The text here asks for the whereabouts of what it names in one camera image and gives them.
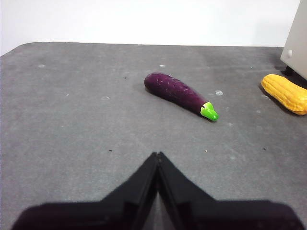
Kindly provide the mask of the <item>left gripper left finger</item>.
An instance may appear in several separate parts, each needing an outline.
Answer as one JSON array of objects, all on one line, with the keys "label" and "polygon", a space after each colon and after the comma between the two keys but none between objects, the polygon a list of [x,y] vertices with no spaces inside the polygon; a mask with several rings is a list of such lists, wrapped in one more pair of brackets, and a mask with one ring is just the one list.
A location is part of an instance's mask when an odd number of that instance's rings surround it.
[{"label": "left gripper left finger", "polygon": [[157,193],[158,159],[152,153],[124,183],[100,201],[45,203],[24,210],[14,230],[141,229]]}]

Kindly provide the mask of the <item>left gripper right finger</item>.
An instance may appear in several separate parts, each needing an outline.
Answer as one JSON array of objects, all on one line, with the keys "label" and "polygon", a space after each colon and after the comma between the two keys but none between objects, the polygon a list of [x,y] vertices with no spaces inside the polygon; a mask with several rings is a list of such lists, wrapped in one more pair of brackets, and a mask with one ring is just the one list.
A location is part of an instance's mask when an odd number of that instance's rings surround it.
[{"label": "left gripper right finger", "polygon": [[157,154],[160,196],[177,230],[300,230],[291,207],[269,200],[216,200]]}]

